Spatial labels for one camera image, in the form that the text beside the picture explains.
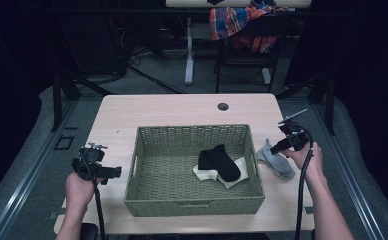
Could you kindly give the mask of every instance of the white table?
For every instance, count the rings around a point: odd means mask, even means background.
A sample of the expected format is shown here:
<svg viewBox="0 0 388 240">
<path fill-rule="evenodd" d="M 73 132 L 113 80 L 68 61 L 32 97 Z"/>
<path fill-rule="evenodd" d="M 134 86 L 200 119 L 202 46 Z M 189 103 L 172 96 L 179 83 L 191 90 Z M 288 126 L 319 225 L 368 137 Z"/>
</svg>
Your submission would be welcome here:
<svg viewBox="0 0 388 240">
<path fill-rule="evenodd" d="M 221 111 L 219 103 L 229 109 Z M 131 165 L 136 130 L 139 126 L 186 126 L 248 124 L 254 147 L 262 148 L 266 138 L 276 144 L 285 136 L 278 128 L 282 120 L 275 97 L 271 94 L 183 94 L 121 95 L 104 98 L 88 141 L 107 145 L 103 166 L 122 166 L 120 178 L 99 186 L 107 234 L 159 233 L 231 233 L 294 231 L 300 170 L 289 161 L 296 176 L 284 181 L 259 163 L 265 201 L 254 215 L 207 215 L 181 217 L 133 217 L 124 205 L 124 195 Z M 304 206 L 312 206 L 304 189 Z M 54 230 L 58 232 L 64 216 Z M 88 206 L 84 222 L 98 225 L 95 199 Z M 302 229 L 314 228 L 313 214 L 303 214 Z"/>
</svg>

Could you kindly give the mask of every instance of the chair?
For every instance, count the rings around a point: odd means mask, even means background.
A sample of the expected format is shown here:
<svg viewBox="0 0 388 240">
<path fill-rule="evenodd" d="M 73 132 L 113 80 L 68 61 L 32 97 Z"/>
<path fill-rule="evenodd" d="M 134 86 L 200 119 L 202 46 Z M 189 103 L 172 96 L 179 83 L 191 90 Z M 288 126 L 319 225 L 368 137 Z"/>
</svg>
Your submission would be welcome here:
<svg viewBox="0 0 388 240">
<path fill-rule="evenodd" d="M 93 223 L 82 223 L 80 240 L 96 240 L 98 227 Z"/>
<path fill-rule="evenodd" d="M 266 14 L 254 19 L 246 24 L 236 35 L 243 36 L 278 36 L 274 46 L 268 53 L 251 52 L 250 49 L 235 50 L 226 46 L 225 39 L 221 39 L 218 55 L 215 63 L 216 73 L 216 93 L 219 93 L 221 67 L 236 68 L 258 68 L 259 73 L 263 68 L 271 68 L 271 79 L 268 86 L 268 92 L 271 92 L 276 66 L 281 51 L 281 45 L 285 37 L 289 34 L 291 21 L 284 16 L 276 14 Z"/>
</svg>

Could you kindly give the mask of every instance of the wicker basket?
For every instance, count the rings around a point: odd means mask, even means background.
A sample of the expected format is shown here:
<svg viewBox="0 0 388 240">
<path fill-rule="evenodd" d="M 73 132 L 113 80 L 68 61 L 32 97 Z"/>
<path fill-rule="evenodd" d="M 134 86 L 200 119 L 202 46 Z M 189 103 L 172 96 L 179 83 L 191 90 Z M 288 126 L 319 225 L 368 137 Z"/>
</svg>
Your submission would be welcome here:
<svg viewBox="0 0 388 240">
<path fill-rule="evenodd" d="M 225 144 L 249 178 L 229 189 L 192 171 L 201 150 Z M 125 193 L 135 217 L 255 214 L 265 199 L 248 125 L 139 127 Z"/>
</svg>

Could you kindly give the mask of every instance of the forearm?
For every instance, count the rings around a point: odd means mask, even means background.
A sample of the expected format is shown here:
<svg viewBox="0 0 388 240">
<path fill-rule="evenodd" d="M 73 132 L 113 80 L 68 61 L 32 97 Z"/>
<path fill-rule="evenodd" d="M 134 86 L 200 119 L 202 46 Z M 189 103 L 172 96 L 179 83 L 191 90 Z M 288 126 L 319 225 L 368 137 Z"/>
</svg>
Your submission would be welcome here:
<svg viewBox="0 0 388 240">
<path fill-rule="evenodd" d="M 323 175 L 307 178 L 313 200 L 316 239 L 353 239 Z"/>
<path fill-rule="evenodd" d="M 56 240 L 79 240 L 84 214 L 85 212 L 82 210 L 68 208 Z"/>
</svg>

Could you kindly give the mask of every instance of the plaid shirt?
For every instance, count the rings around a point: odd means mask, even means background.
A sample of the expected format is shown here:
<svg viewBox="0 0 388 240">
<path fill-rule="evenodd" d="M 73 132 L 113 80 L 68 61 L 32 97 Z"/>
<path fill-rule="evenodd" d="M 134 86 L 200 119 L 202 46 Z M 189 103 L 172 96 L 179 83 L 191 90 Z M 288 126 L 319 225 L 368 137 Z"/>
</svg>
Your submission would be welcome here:
<svg viewBox="0 0 388 240">
<path fill-rule="evenodd" d="M 254 20 L 264 14 L 275 11 L 275 2 L 257 3 L 251 1 L 246 8 L 213 8 L 210 11 L 210 28 L 212 30 L 212 40 L 228 38 L 240 31 L 248 21 Z M 227 45 L 235 49 L 249 48 L 252 52 L 266 52 L 272 46 L 276 37 L 247 37 L 234 36 Z"/>
</svg>

